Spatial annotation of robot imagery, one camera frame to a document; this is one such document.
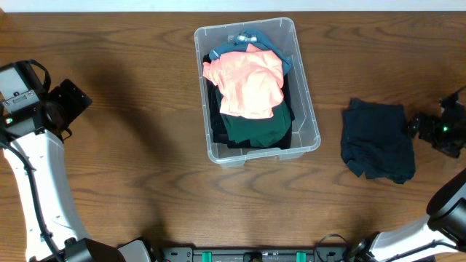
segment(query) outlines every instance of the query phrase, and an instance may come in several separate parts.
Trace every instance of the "black cloth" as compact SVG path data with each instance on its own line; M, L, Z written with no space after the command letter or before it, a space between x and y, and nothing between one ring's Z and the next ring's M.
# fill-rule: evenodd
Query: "black cloth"
M208 55L204 56L204 62L210 63L210 58ZM283 100L285 101L288 110L290 111L290 118L291 121L295 119L293 110L291 109L291 97L290 97L290 87L288 86L288 77L283 77L284 83L282 87L283 92ZM228 132L226 131L225 124L223 119L220 115L220 108L218 107L218 101L216 96L216 85L214 85L208 79L205 80L207 82L208 90L208 104L209 104L209 112L210 112L210 127L212 128L212 136L214 143L222 143L226 144L228 148L258 148L251 146L249 140L245 140L240 143L236 143L228 139ZM268 148L280 148L280 149L289 149L291 147L291 136L292 136L292 126L288 129L282 139L278 142L274 143L273 145L269 146Z
M352 99L343 113L341 157L348 168L367 179L405 183L416 172L412 140L404 133L403 106Z

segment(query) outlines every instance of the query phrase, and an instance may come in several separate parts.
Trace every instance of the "wooden table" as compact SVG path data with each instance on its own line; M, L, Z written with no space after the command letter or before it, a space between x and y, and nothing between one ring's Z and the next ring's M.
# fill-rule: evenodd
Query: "wooden table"
M194 31L280 16L296 24L322 144L300 159L222 169L206 152ZM411 117L437 114L438 98L466 84L465 26L460 12L6 14L0 60L34 58L54 84L69 78L93 99L71 125L66 169L96 240L312 246L423 216L466 167L466 152L450 159L417 139L417 172L404 185L357 178L340 157L351 97L401 103ZM24 261L20 198L0 162L0 261Z

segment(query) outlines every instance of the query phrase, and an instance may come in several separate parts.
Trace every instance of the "white wall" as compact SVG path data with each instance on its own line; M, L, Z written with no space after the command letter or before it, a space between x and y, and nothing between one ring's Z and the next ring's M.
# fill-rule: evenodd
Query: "white wall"
M5 12L450 11L466 0L0 0Z

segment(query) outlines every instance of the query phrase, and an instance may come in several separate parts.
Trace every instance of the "gray plastic bin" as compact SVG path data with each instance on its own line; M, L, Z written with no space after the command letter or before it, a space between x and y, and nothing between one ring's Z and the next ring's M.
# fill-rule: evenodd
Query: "gray plastic bin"
M291 94L291 107L295 120L292 124L293 136L291 138L290 149L230 149L224 144L213 142L212 130L210 128L207 84L202 77L202 57L208 54L212 48L231 40L234 35L244 31L246 28L255 28L262 31L277 48L282 50L285 56L291 57L293 65L288 72L288 83ZM207 151L212 162L220 164L222 167L236 167L244 165L246 160L266 156L280 156L280 160L294 159L319 147L319 129L317 128L306 76L304 75L298 39L296 38L296 29L290 18L281 17L246 23L205 26L196 30L194 41L196 43Z

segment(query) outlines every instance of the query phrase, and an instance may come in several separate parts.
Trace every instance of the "pink cloth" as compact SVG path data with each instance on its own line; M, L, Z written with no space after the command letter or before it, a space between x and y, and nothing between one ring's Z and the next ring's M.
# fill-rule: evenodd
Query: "pink cloth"
M228 52L210 64L204 62L202 75L224 96L222 114L271 118L272 107L283 101L282 61L271 50L262 51L249 44L246 52Z

